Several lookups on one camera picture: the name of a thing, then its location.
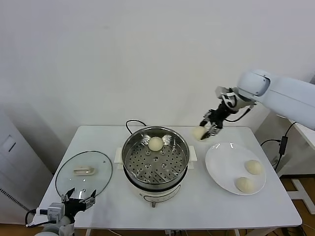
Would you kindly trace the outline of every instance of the white table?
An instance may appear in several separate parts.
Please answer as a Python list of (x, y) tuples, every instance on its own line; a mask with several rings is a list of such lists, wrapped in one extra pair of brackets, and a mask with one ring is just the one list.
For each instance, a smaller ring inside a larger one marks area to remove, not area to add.
[[(130, 183), (116, 164), (106, 189), (96, 197), (96, 204), (76, 216), (75, 227), (85, 229), (142, 230), (214, 230), (256, 229), (249, 235), (263, 236), (278, 227), (297, 226), (302, 219), (281, 184), (252, 131), (247, 127), (226, 127), (207, 142), (198, 142), (190, 134), (191, 127), (171, 127), (189, 145), (194, 145), (198, 161), (188, 170), (180, 192), (172, 199), (150, 204), (130, 190)], [(124, 126), (81, 126), (78, 128), (59, 167), (72, 156), (87, 150), (107, 154), (114, 163), (116, 148), (121, 147), (129, 133)], [(253, 151), (264, 165), (265, 187), (252, 196), (238, 196), (219, 187), (205, 167), (205, 154), (216, 142), (234, 142)], [(60, 202), (52, 179), (40, 204), (47, 208)], [(46, 221), (36, 216), (36, 223)]]

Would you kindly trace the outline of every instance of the pot handle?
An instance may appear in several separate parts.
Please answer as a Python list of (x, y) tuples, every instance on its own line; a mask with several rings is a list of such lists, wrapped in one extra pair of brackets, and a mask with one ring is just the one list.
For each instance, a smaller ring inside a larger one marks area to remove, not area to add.
[(122, 159), (122, 151), (121, 147), (116, 149), (115, 160), (114, 163), (117, 164), (117, 169), (122, 170), (124, 168), (123, 159)]
[(195, 148), (193, 146), (189, 146), (189, 162), (188, 162), (188, 169), (193, 170), (193, 162), (197, 161), (197, 155)]

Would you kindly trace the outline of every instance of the wooden floor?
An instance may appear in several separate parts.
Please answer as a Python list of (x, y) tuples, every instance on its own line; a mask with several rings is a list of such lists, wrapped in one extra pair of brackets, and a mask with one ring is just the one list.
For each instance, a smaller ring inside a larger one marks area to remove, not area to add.
[[(281, 180), (283, 185), (285, 186), (287, 191), (294, 191), (296, 190), (289, 179), (282, 179)], [(300, 179), (301, 183), (303, 184), (304, 188), (306, 189), (307, 193), (309, 194), (312, 201), (315, 203), (315, 179), (314, 178), (302, 178)], [(307, 208), (305, 207), (302, 200), (294, 200), (293, 201), (295, 207), (299, 211), (302, 219), (303, 224), (307, 224), (313, 228), (315, 228), (315, 215), (311, 215)], [(0, 236), (33, 236), (36, 233), (39, 233), (42, 228), (33, 228), (27, 229), (25, 226), (21, 225), (5, 225), (0, 224)], [(310, 229), (309, 227), (303, 226), (303, 229), (307, 236), (315, 236), (315, 230)], [(296, 233), (294, 228), (290, 228), (291, 236), (299, 236)], [(84, 236), (86, 230), (75, 230), (75, 236)], [(122, 236), (164, 236), (164, 231), (130, 231), (130, 230), (115, 230), (115, 232), (121, 234)], [(235, 236), (234, 231), (229, 230), (217, 230), (217, 231), (209, 231), (212, 236)], [(245, 235), (245, 230), (240, 230), (240, 235)], [(281, 229), (275, 230), (278, 236), (284, 236)], [(188, 236), (208, 236), (207, 231), (187, 231)], [(274, 233), (270, 233), (269, 236), (277, 236)], [(92, 230), (92, 236), (115, 236), (112, 232), (108, 230)], [(182, 236), (187, 236), (185, 231), (182, 231)]]

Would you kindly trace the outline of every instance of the robotic arm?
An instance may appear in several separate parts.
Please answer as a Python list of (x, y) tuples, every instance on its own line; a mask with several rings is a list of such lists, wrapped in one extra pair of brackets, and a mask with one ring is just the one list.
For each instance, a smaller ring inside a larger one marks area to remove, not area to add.
[(222, 102), (204, 115), (200, 126), (209, 123), (210, 128), (202, 140), (217, 135), (230, 114), (256, 102), (315, 130), (315, 85), (310, 83), (254, 70), (243, 73), (236, 88), (217, 87), (216, 95)]
[[(47, 210), (34, 209), (29, 211), (25, 216), (25, 224), (27, 228), (34, 228), (45, 225), (42, 232), (35, 236), (72, 236), (74, 234), (74, 217), (79, 211), (85, 211), (95, 204), (96, 190), (90, 197), (85, 199), (71, 198), (74, 188), (69, 190), (65, 195), (61, 196), (61, 203), (52, 203)], [(28, 214), (39, 213), (39, 215), (47, 215), (48, 221), (34, 224), (28, 224)]]

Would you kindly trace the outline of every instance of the glass lid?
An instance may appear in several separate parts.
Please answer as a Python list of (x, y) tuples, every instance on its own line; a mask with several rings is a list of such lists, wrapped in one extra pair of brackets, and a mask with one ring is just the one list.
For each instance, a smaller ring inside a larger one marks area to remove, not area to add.
[(94, 190), (96, 196), (109, 183), (113, 173), (110, 159), (99, 151), (85, 151), (69, 159), (60, 168), (55, 186), (61, 196), (75, 188), (71, 198), (84, 199)]

